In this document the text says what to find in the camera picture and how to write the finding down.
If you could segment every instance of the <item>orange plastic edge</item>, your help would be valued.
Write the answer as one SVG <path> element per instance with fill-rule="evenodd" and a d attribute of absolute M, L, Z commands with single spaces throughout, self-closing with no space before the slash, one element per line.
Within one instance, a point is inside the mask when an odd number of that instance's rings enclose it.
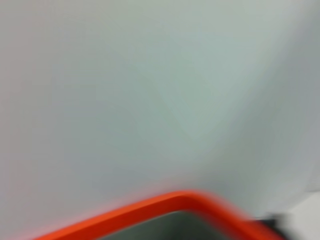
<path fill-rule="evenodd" d="M 281 240 L 263 225 L 247 221 L 217 197 L 195 191 L 175 191 L 152 197 L 81 221 L 35 240 L 94 240 L 123 228 L 175 211 L 193 212 L 236 240 Z"/>

